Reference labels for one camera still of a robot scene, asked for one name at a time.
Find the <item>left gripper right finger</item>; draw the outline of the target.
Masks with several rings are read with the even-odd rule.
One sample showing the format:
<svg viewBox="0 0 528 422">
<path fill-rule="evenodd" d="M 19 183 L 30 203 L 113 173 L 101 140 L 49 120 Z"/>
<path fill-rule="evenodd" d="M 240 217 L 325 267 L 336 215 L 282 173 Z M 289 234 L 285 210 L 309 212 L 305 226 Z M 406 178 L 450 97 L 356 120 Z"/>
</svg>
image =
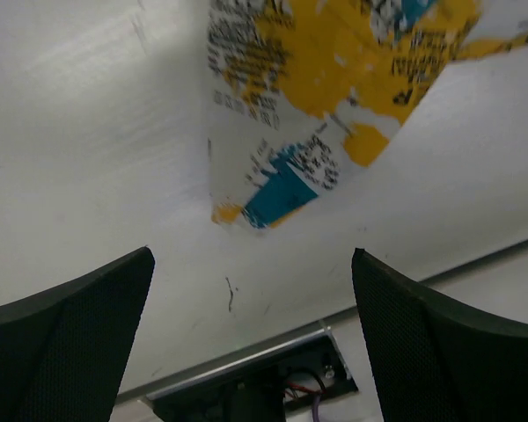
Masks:
<svg viewBox="0 0 528 422">
<path fill-rule="evenodd" d="M 386 421 L 528 421 L 528 324 L 476 309 L 357 249 L 352 280 Z"/>
</svg>

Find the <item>white yellow teal printed shorts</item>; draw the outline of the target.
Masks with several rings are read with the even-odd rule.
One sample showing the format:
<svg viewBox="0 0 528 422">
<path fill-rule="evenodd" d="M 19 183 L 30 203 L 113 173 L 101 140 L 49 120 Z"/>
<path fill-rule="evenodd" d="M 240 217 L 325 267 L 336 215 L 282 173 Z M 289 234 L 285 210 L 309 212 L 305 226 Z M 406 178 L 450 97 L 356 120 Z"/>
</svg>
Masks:
<svg viewBox="0 0 528 422">
<path fill-rule="evenodd" d="M 212 220 L 279 226 L 370 166 L 453 62 L 528 46 L 528 1 L 213 1 Z"/>
</svg>

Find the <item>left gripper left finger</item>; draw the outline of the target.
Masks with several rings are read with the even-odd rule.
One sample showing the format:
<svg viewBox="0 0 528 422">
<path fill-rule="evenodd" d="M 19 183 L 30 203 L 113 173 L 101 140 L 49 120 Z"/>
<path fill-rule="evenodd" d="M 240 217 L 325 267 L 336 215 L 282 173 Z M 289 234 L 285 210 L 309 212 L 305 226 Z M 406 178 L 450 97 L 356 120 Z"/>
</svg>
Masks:
<svg viewBox="0 0 528 422">
<path fill-rule="evenodd" d="M 0 306 L 0 421 L 108 421 L 154 267 L 142 247 Z"/>
</svg>

